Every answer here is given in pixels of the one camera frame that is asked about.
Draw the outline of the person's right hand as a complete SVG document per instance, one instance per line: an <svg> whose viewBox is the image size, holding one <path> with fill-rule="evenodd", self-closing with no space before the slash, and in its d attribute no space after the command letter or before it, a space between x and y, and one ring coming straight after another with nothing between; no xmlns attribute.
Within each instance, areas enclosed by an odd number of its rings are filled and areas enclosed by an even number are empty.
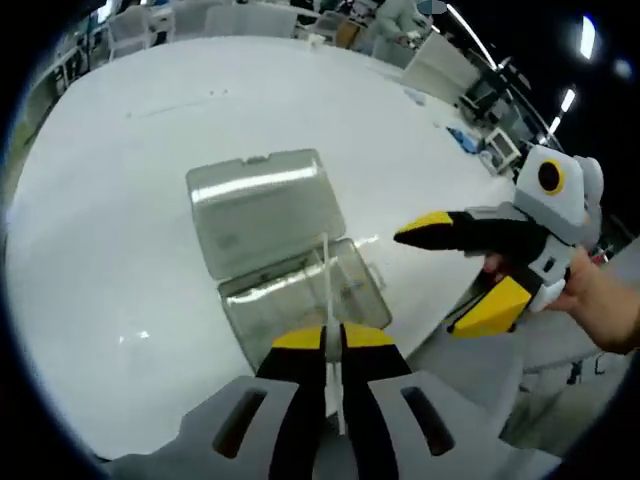
<svg viewBox="0 0 640 480"><path fill-rule="evenodd" d="M639 349L639 291L594 264L575 249L570 276L550 310L571 316L601 350L626 355Z"/></svg>

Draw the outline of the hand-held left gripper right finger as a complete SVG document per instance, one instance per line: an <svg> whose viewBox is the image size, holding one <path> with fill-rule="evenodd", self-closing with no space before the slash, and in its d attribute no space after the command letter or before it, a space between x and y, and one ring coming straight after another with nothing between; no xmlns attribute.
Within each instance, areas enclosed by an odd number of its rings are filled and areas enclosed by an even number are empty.
<svg viewBox="0 0 640 480"><path fill-rule="evenodd" d="M341 326L343 405L361 479L546 479L558 458L502 441L481 408L413 371L393 339Z"/></svg>

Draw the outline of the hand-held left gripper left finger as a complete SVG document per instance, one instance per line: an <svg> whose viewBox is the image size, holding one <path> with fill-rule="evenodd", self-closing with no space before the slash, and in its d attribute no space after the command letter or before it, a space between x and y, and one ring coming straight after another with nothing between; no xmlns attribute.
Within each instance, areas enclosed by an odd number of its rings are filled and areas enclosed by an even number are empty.
<svg viewBox="0 0 640 480"><path fill-rule="evenodd" d="M323 335L310 327L276 339L255 375L189 411L163 447L107 463L107 478L312 478L325 421Z"/></svg>

